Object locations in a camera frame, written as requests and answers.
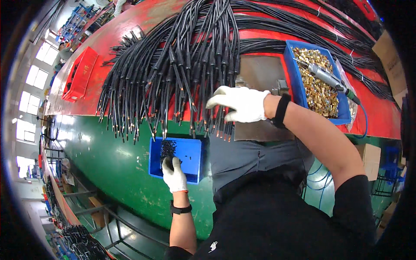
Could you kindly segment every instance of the blue plastic bin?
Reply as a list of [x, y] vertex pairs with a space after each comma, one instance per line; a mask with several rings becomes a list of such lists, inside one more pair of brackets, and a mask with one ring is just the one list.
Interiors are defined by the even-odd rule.
[[[156, 137], [155, 142], [150, 138], [149, 147], [149, 175], [163, 178], [160, 156], [162, 155], [162, 137]], [[175, 156], [181, 161], [181, 168], [189, 184], [198, 184], [202, 180], [201, 173], [201, 151], [202, 143], [197, 139], [166, 138], [168, 141], [176, 142]]]
[[[335, 65], [335, 62], [331, 56], [331, 53], [322, 47], [319, 47], [314, 44], [309, 44], [305, 42], [299, 42], [299, 41], [292, 41], [287, 40], [286, 41], [286, 49], [283, 54], [283, 57], [285, 59], [287, 72], [289, 73], [290, 77], [290, 83], [292, 87], [292, 93], [293, 93], [293, 100], [296, 104], [308, 108], [308, 103], [306, 101], [306, 93], [305, 93], [305, 87], [303, 86], [302, 82], [302, 76], [300, 75], [299, 67], [297, 65], [297, 62], [294, 60], [295, 55], [293, 54], [292, 47], [298, 47], [298, 48], [306, 48], [308, 50], [319, 50], [321, 54], [328, 57], [329, 62], [332, 65], [333, 73], [337, 78], [341, 78], [339, 71], [337, 70], [337, 67]], [[347, 97], [343, 93], [338, 93], [338, 118], [336, 119], [329, 119], [334, 125], [342, 125], [342, 124], [349, 124], [351, 123], [351, 114], [349, 112], [349, 105]]]

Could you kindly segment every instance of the factory floor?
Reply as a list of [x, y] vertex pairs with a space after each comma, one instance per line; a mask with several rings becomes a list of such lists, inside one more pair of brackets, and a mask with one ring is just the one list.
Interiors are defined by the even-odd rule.
[[[133, 140], [123, 143], [121, 138], [115, 139], [113, 132], [106, 130], [105, 123], [99, 124], [96, 117], [59, 115], [55, 119], [54, 128], [59, 129], [57, 141], [67, 157], [97, 188], [136, 215], [163, 228], [170, 228], [172, 218], [169, 205], [172, 195], [163, 179], [148, 174], [151, 138], [148, 128], [140, 129], [140, 139], [133, 145]], [[189, 123], [183, 122], [182, 126], [178, 126], [172, 122], [169, 131], [169, 137], [189, 138]], [[367, 137], [352, 141], [355, 144], [370, 143], [381, 147], [385, 139]], [[310, 173], [315, 172], [320, 165], [320, 162], [315, 161]], [[309, 182], [311, 188], [323, 187], [326, 174], [327, 169], [323, 166], [308, 177], [311, 181], [322, 179], [317, 183]], [[206, 239], [212, 229], [212, 213], [215, 211], [210, 170], [205, 170], [204, 178], [198, 185], [188, 185], [188, 188], [197, 237]], [[305, 201], [318, 208], [321, 194], [322, 190], [308, 188]], [[372, 201], [374, 214], [380, 216], [391, 198], [373, 197]], [[320, 208], [332, 215], [333, 205], [334, 185], [331, 182], [324, 189]]]

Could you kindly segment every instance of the cable tie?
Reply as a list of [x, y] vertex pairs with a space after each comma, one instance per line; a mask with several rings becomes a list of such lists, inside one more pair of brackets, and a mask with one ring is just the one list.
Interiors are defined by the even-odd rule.
[[351, 53], [349, 54], [351, 56], [351, 64], [354, 65], [354, 58], [352, 57], [352, 53], [354, 52], [354, 49], [352, 49]]

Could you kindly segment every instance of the white work glove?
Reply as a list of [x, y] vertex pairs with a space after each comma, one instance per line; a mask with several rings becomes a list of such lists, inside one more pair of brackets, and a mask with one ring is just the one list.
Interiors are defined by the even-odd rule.
[[235, 111], [229, 112], [225, 116], [226, 121], [249, 123], [265, 120], [263, 101], [268, 94], [270, 94], [268, 90], [261, 92], [247, 87], [221, 86], [208, 100], [206, 108], [222, 105], [234, 109]]
[[171, 193], [175, 191], [188, 191], [186, 176], [181, 169], [181, 161], [178, 157], [173, 157], [172, 164], [174, 170], [171, 170], [168, 166], [169, 160], [171, 158], [166, 157], [162, 163], [163, 180], [169, 186]]

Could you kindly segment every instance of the gray pants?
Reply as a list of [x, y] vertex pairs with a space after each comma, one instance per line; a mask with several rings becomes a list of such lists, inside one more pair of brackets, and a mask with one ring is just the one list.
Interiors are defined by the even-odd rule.
[[289, 165], [300, 174], [307, 174], [314, 163], [314, 155], [299, 140], [263, 146], [252, 141], [231, 141], [210, 135], [210, 161], [213, 193], [231, 181], [248, 173], [268, 171]]

